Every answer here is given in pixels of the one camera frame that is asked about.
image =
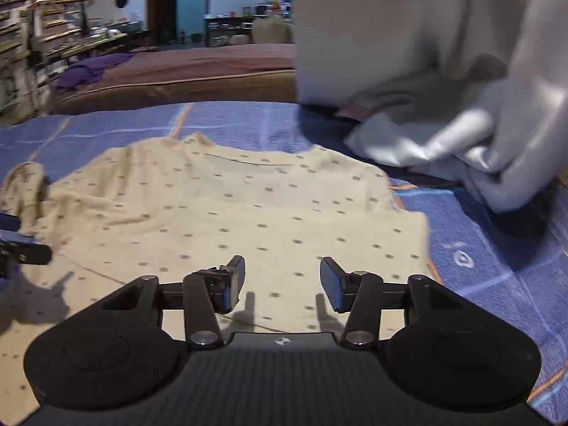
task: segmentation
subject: bed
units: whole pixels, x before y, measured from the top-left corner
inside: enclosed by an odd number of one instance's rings
[[[103,78],[59,93],[53,113],[77,115],[181,102],[296,102],[295,47],[256,44],[136,53]]]
[[[202,132],[250,151],[349,154],[351,121],[285,103],[202,102],[136,111],[52,115],[0,130],[0,175],[32,159],[58,180],[111,147],[150,137]],[[431,268],[445,286],[503,318],[539,345],[542,370],[530,404],[553,423],[568,419],[568,190],[552,184],[518,212],[495,215],[463,189],[391,172],[404,206],[426,213]]]

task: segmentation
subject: silver screw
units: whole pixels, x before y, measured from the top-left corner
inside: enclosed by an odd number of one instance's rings
[[[372,343],[374,337],[371,333],[364,330],[356,330],[354,332],[347,333],[345,339],[355,346],[362,346],[363,344]]]
[[[200,330],[192,333],[189,339],[192,343],[198,344],[199,346],[210,346],[215,343],[219,337],[217,333],[210,332],[209,330]]]

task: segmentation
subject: shiny grey garment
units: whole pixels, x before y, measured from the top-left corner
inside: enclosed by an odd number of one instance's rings
[[[461,181],[496,212],[519,208],[568,162],[568,0],[400,0],[384,10],[408,5],[428,8],[407,31],[420,55],[399,59],[410,42],[387,42],[409,27],[401,11],[399,24],[377,33],[376,49],[364,43],[372,68],[376,59],[400,61],[398,71],[379,69],[377,81],[355,56],[332,79],[327,67],[314,92],[306,80],[322,56],[308,61],[306,31],[296,27],[300,100],[368,109],[346,140],[361,156]],[[357,69],[367,84],[354,91]],[[342,77],[350,79],[343,89]]]

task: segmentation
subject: dark door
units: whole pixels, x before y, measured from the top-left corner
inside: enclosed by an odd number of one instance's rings
[[[155,0],[155,36],[160,45],[177,41],[177,0]]]

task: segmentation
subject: blue bedsheet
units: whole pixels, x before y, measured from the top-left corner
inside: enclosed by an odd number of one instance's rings
[[[318,143],[350,154],[342,140],[353,123],[332,120],[325,110],[242,102],[188,109],[176,104],[50,116],[0,129],[0,176],[33,158],[54,181],[110,147],[194,132],[250,151],[293,153]],[[568,190],[551,185],[522,210],[495,215],[463,189],[388,172],[404,205],[430,218],[431,258],[444,284],[537,341],[542,371],[530,402],[552,422],[567,420]]]

